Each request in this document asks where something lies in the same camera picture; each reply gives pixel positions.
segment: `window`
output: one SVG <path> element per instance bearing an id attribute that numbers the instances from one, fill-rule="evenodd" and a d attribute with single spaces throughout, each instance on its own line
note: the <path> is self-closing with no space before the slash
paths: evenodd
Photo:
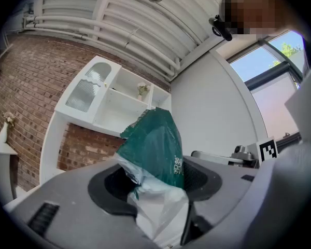
<path id="1" fill-rule="evenodd" d="M 230 65 L 245 82 L 270 69 L 277 59 L 264 48 L 259 47 Z"/>
<path id="2" fill-rule="evenodd" d="M 288 72 L 251 91 L 263 117 L 268 136 L 282 139 L 286 133 L 294 134 L 298 128 L 291 118 L 285 102 L 295 93 L 296 86 Z"/>
<path id="3" fill-rule="evenodd" d="M 297 90 L 301 77 L 277 50 L 302 69 L 303 41 L 297 33 L 287 32 L 270 43 L 261 41 L 257 47 L 255 44 L 251 47 L 254 48 L 253 51 L 230 65 L 251 91 L 263 117 L 268 136 L 281 140 L 287 133 L 298 132 L 295 122 L 285 107 L 285 102 Z"/>
<path id="4" fill-rule="evenodd" d="M 287 56 L 301 72 L 303 71 L 304 45 L 301 35 L 289 31 L 269 41 L 269 43 Z"/>

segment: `brick wall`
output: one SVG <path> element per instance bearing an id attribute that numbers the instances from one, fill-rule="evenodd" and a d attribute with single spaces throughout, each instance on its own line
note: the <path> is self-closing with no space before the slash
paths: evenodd
<path id="1" fill-rule="evenodd" d="M 13 180 L 26 191 L 39 184 L 41 147 L 56 103 L 95 55 L 117 62 L 169 91 L 166 84 L 127 61 L 87 45 L 27 34 L 9 41 L 13 47 L 3 57 L 0 71 L 0 130 L 2 114 L 15 114 L 16 125 L 8 131 L 7 143 L 18 153 L 11 164 Z M 121 144 L 118 137 L 70 124 L 62 139 L 58 167 L 72 170 L 104 161 Z"/>

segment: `small plant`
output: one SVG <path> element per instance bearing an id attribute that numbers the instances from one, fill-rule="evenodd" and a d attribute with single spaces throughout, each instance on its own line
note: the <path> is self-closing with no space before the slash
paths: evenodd
<path id="1" fill-rule="evenodd" d="M 144 93 L 150 91 L 151 86 L 147 86 L 144 82 L 141 82 L 137 84 L 137 89 L 139 95 L 143 95 Z"/>
<path id="2" fill-rule="evenodd" d="M 3 114 L 5 122 L 8 123 L 11 127 L 14 127 L 15 115 L 11 112 L 5 112 Z"/>

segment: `frosted glass cabinet door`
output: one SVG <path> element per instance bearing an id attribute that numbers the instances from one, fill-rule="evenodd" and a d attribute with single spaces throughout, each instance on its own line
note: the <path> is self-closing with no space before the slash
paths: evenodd
<path id="1" fill-rule="evenodd" d="M 86 113 L 101 87 L 103 86 L 81 80 L 70 94 L 66 105 Z"/>
<path id="2" fill-rule="evenodd" d="M 101 100 L 120 68 L 117 63 L 95 56 L 68 85 L 55 111 L 92 124 Z"/>
<path id="3" fill-rule="evenodd" d="M 96 63 L 85 75 L 93 80 L 104 82 L 111 70 L 112 68 L 107 63 Z"/>

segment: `shelf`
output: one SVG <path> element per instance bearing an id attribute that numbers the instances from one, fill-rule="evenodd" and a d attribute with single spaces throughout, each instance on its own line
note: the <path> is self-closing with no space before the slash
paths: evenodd
<path id="1" fill-rule="evenodd" d="M 56 175 L 59 175 L 59 174 L 61 174 L 61 173 L 64 173 L 65 171 L 64 170 L 61 170 L 61 169 L 59 169 L 59 168 L 56 168 L 55 170 L 54 170 L 54 175 L 56 176 Z"/>
<path id="2" fill-rule="evenodd" d="M 171 110 L 171 95 L 157 86 L 153 86 L 152 107 Z"/>
<path id="3" fill-rule="evenodd" d="M 124 93 L 109 89 L 95 116 L 94 125 L 122 133 L 147 109 L 148 105 Z"/>
<path id="4" fill-rule="evenodd" d="M 126 94 L 129 97 L 136 99 L 138 97 L 138 89 L 137 84 L 144 82 L 146 85 L 151 86 L 151 83 L 147 80 L 131 73 L 128 70 L 121 69 L 118 73 L 116 80 L 111 84 L 111 88 Z M 149 103 L 150 100 L 150 91 L 145 93 L 142 96 L 142 101 L 145 103 Z"/>

